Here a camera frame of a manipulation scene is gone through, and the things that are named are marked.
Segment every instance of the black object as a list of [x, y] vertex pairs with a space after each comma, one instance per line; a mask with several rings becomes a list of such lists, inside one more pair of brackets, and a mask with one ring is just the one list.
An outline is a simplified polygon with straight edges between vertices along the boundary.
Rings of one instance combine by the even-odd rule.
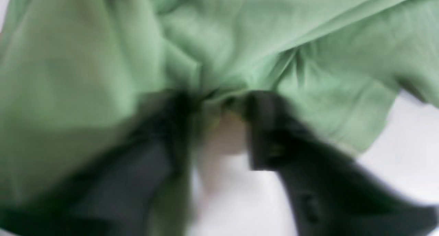
[[[279, 96], [246, 100], [255, 170], [279, 173], [299, 236], [425, 236], [438, 209], [411, 203], [351, 158], [319, 141]], [[48, 213], [0, 210], [0, 227], [21, 236], [145, 236], [151, 201], [178, 175], [188, 149], [189, 102], [174, 97], [127, 139], [36, 202]]]
[[[178, 175], [186, 154], [189, 107], [186, 95], [173, 97], [127, 144], [35, 201], [38, 206], [0, 210], [0, 227], [21, 236], [145, 236], [151, 201]], [[36, 213], [41, 207], [45, 212]]]
[[319, 141], [268, 92], [247, 99], [252, 167], [276, 171], [299, 236], [425, 236], [438, 208], [392, 191], [356, 162]]

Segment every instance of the white background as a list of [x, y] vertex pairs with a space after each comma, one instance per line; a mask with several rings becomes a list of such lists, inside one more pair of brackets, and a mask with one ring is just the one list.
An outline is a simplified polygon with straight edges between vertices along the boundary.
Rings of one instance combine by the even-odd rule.
[[[7, 1], [0, 0], [0, 28]], [[439, 203], [438, 136], [439, 111], [403, 94], [388, 127], [359, 161], [406, 195]], [[199, 173], [194, 177], [198, 217], [191, 225], [197, 236], [295, 235], [276, 175], [248, 169], [240, 122], [225, 120], [212, 133]], [[433, 235], [439, 236], [439, 230]]]

